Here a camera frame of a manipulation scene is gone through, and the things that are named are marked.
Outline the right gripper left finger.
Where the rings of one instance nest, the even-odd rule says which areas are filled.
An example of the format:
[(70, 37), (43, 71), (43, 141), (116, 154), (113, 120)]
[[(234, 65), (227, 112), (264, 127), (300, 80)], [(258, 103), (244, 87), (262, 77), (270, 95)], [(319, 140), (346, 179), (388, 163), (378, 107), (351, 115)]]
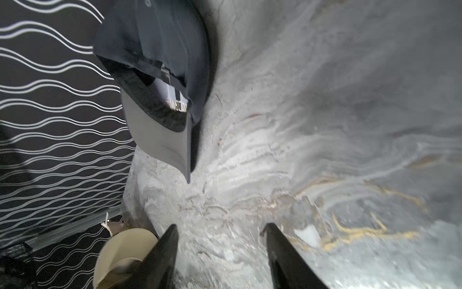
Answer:
[(173, 289), (178, 243), (178, 227), (170, 225), (135, 273), (120, 288)]

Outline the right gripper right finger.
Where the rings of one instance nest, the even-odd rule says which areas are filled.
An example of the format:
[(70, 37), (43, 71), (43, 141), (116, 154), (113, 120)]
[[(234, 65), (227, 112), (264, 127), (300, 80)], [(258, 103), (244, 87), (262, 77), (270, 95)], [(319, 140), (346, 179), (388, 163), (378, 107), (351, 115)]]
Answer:
[(275, 289), (326, 289), (327, 286), (307, 265), (275, 223), (267, 223), (268, 262)]

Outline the tan cap with logo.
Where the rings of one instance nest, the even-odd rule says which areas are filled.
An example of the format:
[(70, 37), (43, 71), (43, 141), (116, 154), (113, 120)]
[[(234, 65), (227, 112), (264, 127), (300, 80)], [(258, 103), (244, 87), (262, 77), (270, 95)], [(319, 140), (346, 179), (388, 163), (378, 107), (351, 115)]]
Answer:
[(95, 289), (116, 289), (138, 269), (158, 237), (143, 228), (129, 228), (110, 237), (96, 261), (93, 274)]

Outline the cream cap with text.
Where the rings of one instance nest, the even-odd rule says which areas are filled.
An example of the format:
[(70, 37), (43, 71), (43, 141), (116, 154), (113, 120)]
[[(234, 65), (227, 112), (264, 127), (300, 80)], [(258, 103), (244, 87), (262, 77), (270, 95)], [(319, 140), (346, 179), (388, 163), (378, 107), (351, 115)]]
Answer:
[(106, 213), (105, 220), (101, 223), (101, 226), (109, 232), (110, 237), (114, 237), (118, 233), (129, 229), (124, 222), (111, 222), (109, 220), (109, 213)]

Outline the grey and red cap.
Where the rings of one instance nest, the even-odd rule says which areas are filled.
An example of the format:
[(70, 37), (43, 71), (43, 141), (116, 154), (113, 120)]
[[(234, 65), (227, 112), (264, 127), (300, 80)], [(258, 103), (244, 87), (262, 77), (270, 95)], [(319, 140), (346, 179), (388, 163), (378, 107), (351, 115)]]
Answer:
[(146, 154), (191, 174), (191, 131), (208, 94), (208, 33), (192, 1), (115, 1), (93, 43), (120, 86), (129, 132)]

